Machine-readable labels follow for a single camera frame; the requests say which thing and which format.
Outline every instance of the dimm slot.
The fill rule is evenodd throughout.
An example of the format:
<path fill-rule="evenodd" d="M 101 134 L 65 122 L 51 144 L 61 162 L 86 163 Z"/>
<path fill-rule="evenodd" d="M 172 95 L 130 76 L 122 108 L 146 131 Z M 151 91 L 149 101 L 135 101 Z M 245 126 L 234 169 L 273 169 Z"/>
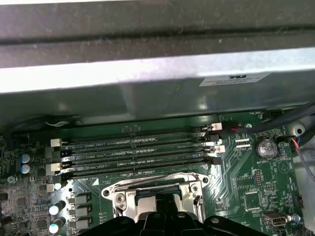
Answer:
<path fill-rule="evenodd" d="M 171 173 L 174 172 L 176 169 L 177 172 L 180 171 L 190 171 L 196 167 L 199 167 L 201 163 L 190 163 L 188 165 L 182 165 L 182 164 L 178 164 L 178 165 L 173 165 L 172 169 L 169 171 L 165 171 L 165 167 L 155 167 L 155 168 L 149 168 L 146 170 L 135 170 L 135 171 L 121 171 L 121 172 L 115 172 L 115 173 L 96 173 L 93 174 L 93 172 L 91 173 L 91 175 L 86 175 L 86 176 L 73 176 L 71 177 L 71 179 L 75 180 L 75 179 L 82 179 L 82 178 L 90 178 L 90 177 L 104 177 L 104 178 L 108 178 L 108 179 L 113 179 L 116 177 L 135 177 L 135 176 L 142 176 L 142 175 L 148 175 L 148 174 L 153 174 L 153 173 Z"/>
<path fill-rule="evenodd" d="M 79 172 L 79 171 L 89 171 L 89 170 L 99 170 L 99 169 L 110 169 L 115 167 L 122 166 L 135 166 L 135 165 L 144 165 L 144 164 L 153 164 L 153 163 L 161 163 L 161 162 L 169 162 L 174 160 L 192 160 L 200 157 L 204 157 L 204 153 L 200 154 L 184 154 L 184 155 L 167 155 L 167 156 L 159 156 L 159 157 L 142 157 L 142 158 L 134 158 L 130 160 L 120 160 L 120 161 L 110 161 L 110 162 L 101 162 L 101 163 L 91 163 L 84 165 L 76 165 L 69 168 L 70 172 Z"/>
<path fill-rule="evenodd" d="M 128 170 L 141 170 L 141 169 L 150 169 L 154 166 L 156 167 L 166 167 L 166 166 L 176 166 L 176 165 L 187 165 L 187 164 L 194 164 L 194 163 L 203 163 L 205 162 L 204 158 L 196 158 L 193 160 L 179 160 L 179 161 L 169 161 L 163 163 L 150 163 L 145 165 L 135 165 L 135 166 L 125 166 L 125 167 L 116 167 L 110 168 L 108 170 L 93 170 L 93 171 L 82 171 L 82 172 L 75 172 L 73 173 L 74 176 L 85 176 L 90 174 L 101 174 L 101 173 L 115 173 L 121 171 L 128 171 Z"/>
<path fill-rule="evenodd" d="M 148 148 L 125 148 L 125 149 L 120 149 L 117 151 L 102 151 L 102 152 L 92 152 L 92 153 L 76 153 L 73 154 L 72 156 L 69 157 L 63 157 L 63 160 L 69 161 L 71 160 L 71 157 L 75 156 L 76 157 L 86 157 L 86 159 L 93 159 L 95 158 L 102 158 L 102 157 L 109 157 L 109 156 L 126 156 L 126 155 L 135 155 L 135 154 L 143 154 L 143 153 L 156 153 L 159 151 L 166 151 L 166 150 L 159 150 L 163 148 L 172 148 L 176 150 L 184 150 L 184 149 L 191 149 L 191 148 L 200 148 L 202 149 L 204 147 L 204 144 L 201 142 L 183 142 L 183 143 L 173 143 L 173 144 L 163 144 L 163 145 L 154 145 L 150 146 Z"/>
<path fill-rule="evenodd" d="M 162 130 L 162 131 L 147 131 L 147 132 L 131 132 L 128 134 L 120 134 L 120 135 L 107 135 L 107 136 L 100 136 L 100 137 L 93 137 L 93 138 L 83 138 L 83 139 L 72 139 L 71 143 L 87 143 L 87 142 L 94 142 L 94 141 L 106 141 L 108 142 L 109 140 L 115 142 L 118 140 L 123 140 L 123 139 L 130 139 L 130 138 L 146 138 L 149 136 L 154 136 L 154 137 L 163 137 L 163 136 L 169 136 L 169 135 L 178 135 L 180 133 L 187 134 L 190 132 L 197 132 L 197 133 L 202 133 L 200 132 L 200 127 L 191 127 L 191 128 L 183 128 L 183 129 L 167 129 L 167 130 Z"/>
<path fill-rule="evenodd" d="M 178 152 L 176 150 L 174 151 L 162 151 L 158 153 L 152 153 L 152 154 L 138 154 L 138 155 L 125 155 L 125 156 L 114 156 L 114 157 L 102 157 L 102 158 L 95 158 L 95 159 L 84 159 L 84 160 L 75 160 L 72 161 L 72 165 L 80 165 L 84 163 L 98 163 L 98 162 L 106 162 L 106 161 L 119 161 L 119 160 L 128 160 L 128 159 L 136 159 L 136 158 L 152 158 L 156 157 L 159 158 L 160 156 L 181 156 L 181 155 L 190 155 L 190 156 L 197 156 L 197 155 L 203 155 L 205 152 L 202 149 L 185 149 L 181 152 Z"/>
<path fill-rule="evenodd" d="M 145 143 L 140 142 L 143 139 L 137 139 L 137 140 L 138 142 L 133 142 L 133 140 L 117 141 L 115 143 L 107 143 L 103 141 L 89 142 L 89 143 L 78 144 L 78 145 L 63 146 L 62 149 L 71 150 L 73 152 L 83 152 L 83 151 L 102 150 L 102 149 L 115 150 L 115 149 L 121 149 L 121 148 L 127 148 L 127 147 L 148 147 L 151 145 L 157 145 L 157 144 L 163 144 L 163 143 L 171 144 L 171 143 L 176 143 L 176 142 L 200 141 L 200 136 L 196 135 L 195 137 L 183 137 L 183 138 L 174 137 L 171 140 L 156 140 L 155 139 L 155 140 L 151 140 Z"/>

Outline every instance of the silver capacitor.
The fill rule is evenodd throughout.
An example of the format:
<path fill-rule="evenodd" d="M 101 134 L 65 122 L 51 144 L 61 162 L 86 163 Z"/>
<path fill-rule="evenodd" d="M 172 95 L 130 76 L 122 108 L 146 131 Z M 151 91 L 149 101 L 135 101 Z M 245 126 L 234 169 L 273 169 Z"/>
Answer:
<path fill-rule="evenodd" d="M 32 163 L 25 164 L 21 166 L 21 173 L 22 174 L 32 173 L 34 169 L 35 169 L 35 166 Z"/>
<path fill-rule="evenodd" d="M 32 154 L 22 154 L 21 156 L 21 162 L 23 164 L 29 163 L 34 161 L 34 156 Z"/>
<path fill-rule="evenodd" d="M 298 214 L 294 213 L 292 215 L 292 220 L 296 223 L 299 223 L 301 221 L 301 217 Z"/>
<path fill-rule="evenodd" d="M 50 226 L 49 232 L 51 234 L 56 234 L 65 224 L 65 219 L 63 217 L 56 219 Z"/>
<path fill-rule="evenodd" d="M 57 215 L 64 207 L 65 201 L 56 202 L 49 208 L 49 214 Z"/>

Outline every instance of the capacitor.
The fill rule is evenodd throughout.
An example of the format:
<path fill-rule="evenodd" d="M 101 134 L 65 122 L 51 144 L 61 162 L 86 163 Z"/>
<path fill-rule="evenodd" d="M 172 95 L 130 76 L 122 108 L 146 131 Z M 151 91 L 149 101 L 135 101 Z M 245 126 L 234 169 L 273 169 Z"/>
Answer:
<path fill-rule="evenodd" d="M 12 216 L 6 216 L 4 218 L 1 218 L 0 219 L 0 228 L 7 225 L 7 224 L 10 224 L 12 221 L 13 221 Z"/>
<path fill-rule="evenodd" d="M 65 224 L 65 219 L 63 217 L 55 220 L 50 226 L 49 226 L 49 232 L 52 234 L 56 234 Z"/>
<path fill-rule="evenodd" d="M 35 169 L 35 166 L 32 163 L 25 164 L 25 165 L 21 166 L 22 174 L 32 173 L 34 171 L 34 169 Z"/>
<path fill-rule="evenodd" d="M 277 144 L 270 139 L 262 139 L 255 143 L 255 154 L 263 160 L 272 160 L 278 155 Z"/>
<path fill-rule="evenodd" d="M 59 190 L 59 189 L 61 189 L 61 187 L 62 187 L 61 183 L 55 183 L 54 184 L 55 190 Z"/>
<path fill-rule="evenodd" d="M 29 163 L 29 162 L 32 162 L 32 161 L 34 161 L 34 156 L 31 154 L 31 155 L 29 155 L 29 154 L 23 154 L 22 156 L 21 156 L 21 162 L 23 163 L 23 164 L 26 164 L 26 163 Z"/>
<path fill-rule="evenodd" d="M 298 214 L 294 213 L 292 215 L 292 220 L 296 223 L 299 223 L 301 221 L 301 217 Z"/>
<path fill-rule="evenodd" d="M 51 215 L 57 215 L 64 207 L 65 207 L 65 201 L 56 202 L 49 208 L 49 213 Z"/>

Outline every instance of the white label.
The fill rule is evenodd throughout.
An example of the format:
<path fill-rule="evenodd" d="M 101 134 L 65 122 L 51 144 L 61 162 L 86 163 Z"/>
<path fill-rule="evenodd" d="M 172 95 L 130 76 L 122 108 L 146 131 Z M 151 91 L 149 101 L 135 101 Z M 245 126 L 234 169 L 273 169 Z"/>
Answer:
<path fill-rule="evenodd" d="M 215 86 L 215 85 L 231 85 L 231 84 L 244 84 L 258 82 L 262 78 L 270 75 L 269 73 L 259 74 L 243 74 L 243 75 L 223 75 L 205 78 L 199 85 L 203 86 Z"/>

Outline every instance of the green circuit board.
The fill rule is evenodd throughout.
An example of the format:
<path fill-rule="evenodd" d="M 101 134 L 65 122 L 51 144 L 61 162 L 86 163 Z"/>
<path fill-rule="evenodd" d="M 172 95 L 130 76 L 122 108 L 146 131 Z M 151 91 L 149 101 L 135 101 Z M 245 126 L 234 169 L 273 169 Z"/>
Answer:
<path fill-rule="evenodd" d="M 277 235 L 263 213 L 280 211 L 302 216 L 293 198 L 299 193 L 290 144 L 277 142 L 278 155 L 272 160 L 258 158 L 254 146 L 263 137 L 275 140 L 286 136 L 286 126 L 259 134 L 224 136 L 221 145 L 225 152 L 217 154 L 221 165 L 202 161 L 207 154 L 199 140 L 202 132 L 196 129 L 226 120 L 237 121 L 239 126 L 259 125 L 266 121 L 263 114 L 254 111 L 19 133 L 14 135 L 13 150 L 8 150 L 0 137 L 0 194 L 8 194 L 7 200 L 0 201 L 0 218 L 9 215 L 13 218 L 0 236 L 25 232 L 51 235 L 48 228 L 55 216 L 48 209 L 59 200 L 66 203 L 58 215 L 66 219 L 66 224 L 58 235 L 76 236 L 80 233 L 74 213 L 78 207 L 76 196 L 88 198 L 91 208 L 84 219 L 88 217 L 92 228 L 113 218 L 111 201 L 101 196 L 103 188 L 121 179 L 184 171 L 210 177 L 210 184 L 203 189 L 207 217 L 224 216 L 267 235 Z M 56 161 L 56 157 L 47 155 L 51 139 L 80 143 L 92 137 L 111 139 L 116 149 L 106 149 L 98 138 L 83 145 L 65 145 L 63 151 L 72 148 L 78 155 L 65 160 L 74 166 L 62 180 L 62 188 L 56 189 L 56 180 L 45 172 L 46 165 Z M 142 141 L 130 144 L 134 137 Z M 34 170 L 27 174 L 21 173 L 23 154 L 33 157 L 30 165 Z M 301 225 L 303 221 L 286 223 L 286 234 L 295 235 Z"/>

